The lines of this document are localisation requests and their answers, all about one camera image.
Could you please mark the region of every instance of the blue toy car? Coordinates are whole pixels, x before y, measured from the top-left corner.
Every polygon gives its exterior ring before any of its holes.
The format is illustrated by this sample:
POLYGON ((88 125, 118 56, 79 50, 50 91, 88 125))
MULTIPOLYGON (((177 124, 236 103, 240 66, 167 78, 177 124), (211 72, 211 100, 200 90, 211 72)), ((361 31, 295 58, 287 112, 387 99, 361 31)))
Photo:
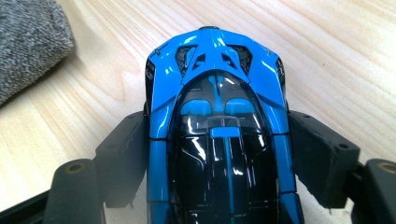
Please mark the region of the blue toy car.
POLYGON ((203 27, 149 56, 151 223, 303 222, 280 58, 203 27))

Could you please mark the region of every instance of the wooden surface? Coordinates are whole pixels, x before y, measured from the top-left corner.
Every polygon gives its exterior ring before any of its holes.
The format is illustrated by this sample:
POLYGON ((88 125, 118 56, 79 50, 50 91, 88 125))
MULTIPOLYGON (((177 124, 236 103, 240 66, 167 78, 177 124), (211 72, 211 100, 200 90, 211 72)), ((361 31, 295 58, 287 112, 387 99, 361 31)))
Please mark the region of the wooden surface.
MULTIPOLYGON (((149 53, 174 35, 216 25, 276 52, 290 108, 310 114, 361 147, 361 161, 396 161, 394 1, 58 0, 75 53, 0 108, 0 210, 48 189, 55 169, 94 150, 145 101, 149 53)), ((307 223, 350 222, 299 185, 307 223)), ((109 223, 145 223, 146 184, 134 209, 109 223)))

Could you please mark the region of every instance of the gray cloth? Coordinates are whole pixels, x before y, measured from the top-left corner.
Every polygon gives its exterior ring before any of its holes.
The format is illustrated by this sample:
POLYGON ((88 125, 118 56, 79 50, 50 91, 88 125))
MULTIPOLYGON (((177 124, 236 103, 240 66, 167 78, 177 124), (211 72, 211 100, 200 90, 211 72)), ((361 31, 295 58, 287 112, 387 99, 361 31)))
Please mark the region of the gray cloth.
POLYGON ((0 104, 73 47, 67 18, 53 0, 0 0, 0 104))

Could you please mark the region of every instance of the air vent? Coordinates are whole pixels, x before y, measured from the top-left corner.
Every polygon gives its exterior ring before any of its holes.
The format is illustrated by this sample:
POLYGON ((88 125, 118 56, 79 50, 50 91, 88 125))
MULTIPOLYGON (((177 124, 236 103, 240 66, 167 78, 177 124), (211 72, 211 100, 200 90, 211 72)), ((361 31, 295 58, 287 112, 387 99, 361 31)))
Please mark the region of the air vent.
POLYGON ((230 65, 233 69, 236 69, 235 64, 233 63, 233 60, 231 60, 230 56, 228 56, 227 54, 221 54, 222 60, 227 63, 228 65, 230 65))
POLYGON ((195 68, 199 67, 199 65, 203 64, 206 60, 206 55, 205 54, 201 54, 200 56, 197 57, 197 60, 195 61, 194 67, 192 68, 192 70, 194 70, 195 68))
POLYGON ((251 59, 252 59, 250 51, 248 51, 248 49, 243 46, 230 46, 230 47, 233 48, 236 52, 238 52, 241 68, 247 75, 250 69, 251 59))
POLYGON ((277 76, 279 77, 280 86, 283 89, 283 87, 285 86, 285 69, 283 67, 283 63, 282 60, 280 60, 280 58, 278 58, 276 61, 276 71, 277 71, 277 76))
POLYGON ((148 80, 152 80, 154 78, 154 72, 155 72, 155 65, 148 60, 146 63, 146 77, 148 80))
POLYGON ((176 61, 178 69, 182 76, 186 74, 187 68, 189 67, 190 60, 194 54, 196 46, 182 47, 177 50, 176 61))
POLYGON ((154 85, 155 65, 150 60, 146 63, 146 104, 148 113, 151 112, 152 88, 154 85))

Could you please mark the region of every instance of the gray fabric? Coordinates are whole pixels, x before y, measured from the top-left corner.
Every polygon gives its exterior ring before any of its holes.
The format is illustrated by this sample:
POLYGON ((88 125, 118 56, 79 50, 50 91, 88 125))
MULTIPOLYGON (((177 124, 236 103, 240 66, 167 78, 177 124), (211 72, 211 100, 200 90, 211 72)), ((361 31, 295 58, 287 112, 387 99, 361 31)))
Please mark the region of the gray fabric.
POLYGON ((53 0, 0 0, 0 104, 73 47, 67 18, 53 0))

